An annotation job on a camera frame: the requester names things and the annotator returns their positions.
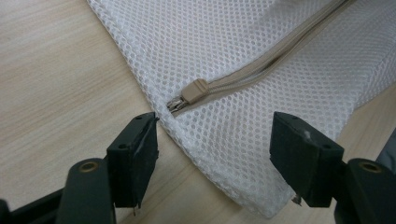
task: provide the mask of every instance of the white mesh fabric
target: white mesh fabric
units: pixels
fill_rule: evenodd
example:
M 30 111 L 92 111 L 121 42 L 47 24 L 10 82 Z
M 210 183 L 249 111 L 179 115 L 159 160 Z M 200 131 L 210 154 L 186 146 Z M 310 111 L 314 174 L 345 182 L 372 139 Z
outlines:
M 177 118 L 165 105 L 198 77 L 252 62 L 329 2 L 89 1 L 169 134 L 220 189 L 266 217 L 292 194 L 269 161 L 274 111 L 334 139 L 396 79 L 396 2 L 358 1 L 254 86 Z

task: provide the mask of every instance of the zipper slider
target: zipper slider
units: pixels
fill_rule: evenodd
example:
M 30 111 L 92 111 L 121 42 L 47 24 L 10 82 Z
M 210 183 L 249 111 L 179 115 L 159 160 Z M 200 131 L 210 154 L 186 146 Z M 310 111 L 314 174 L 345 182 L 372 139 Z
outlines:
M 177 112 L 186 105 L 192 105 L 209 93 L 209 84 L 202 78 L 195 79 L 181 91 L 181 96 L 172 99 L 166 107 L 171 113 Z

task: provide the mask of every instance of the light wood surface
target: light wood surface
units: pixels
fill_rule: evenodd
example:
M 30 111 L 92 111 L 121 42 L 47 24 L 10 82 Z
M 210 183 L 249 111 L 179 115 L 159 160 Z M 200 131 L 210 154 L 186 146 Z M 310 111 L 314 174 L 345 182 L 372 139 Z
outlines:
M 64 185 L 78 161 L 103 158 L 149 112 L 117 46 L 84 0 L 0 1 L 0 198 L 12 210 Z M 358 109 L 338 142 L 375 159 L 396 127 L 396 85 Z M 289 203 L 266 220 L 208 181 L 159 127 L 160 158 L 141 210 L 121 223 L 334 223 L 332 208 Z

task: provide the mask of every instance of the beige zipper tape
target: beige zipper tape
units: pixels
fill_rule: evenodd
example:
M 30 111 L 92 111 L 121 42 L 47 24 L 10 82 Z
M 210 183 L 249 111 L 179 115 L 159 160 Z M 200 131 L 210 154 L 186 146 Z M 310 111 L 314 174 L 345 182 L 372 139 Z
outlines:
M 279 64 L 289 58 L 293 52 L 298 51 L 308 43 L 317 33 L 324 29 L 332 19 L 354 1 L 355 0 L 337 0 L 330 3 L 299 25 L 259 59 L 226 77 L 212 81 L 211 83 L 207 83 L 202 78 L 194 80 L 182 90 L 180 97 L 175 98 L 167 104 L 168 108 L 170 108 L 171 113 L 176 117 L 187 110 L 206 104 L 235 91 L 240 91 L 246 86 L 262 80 Z M 254 78 L 246 82 L 238 83 L 244 78 L 248 79 L 251 76 L 254 76 Z

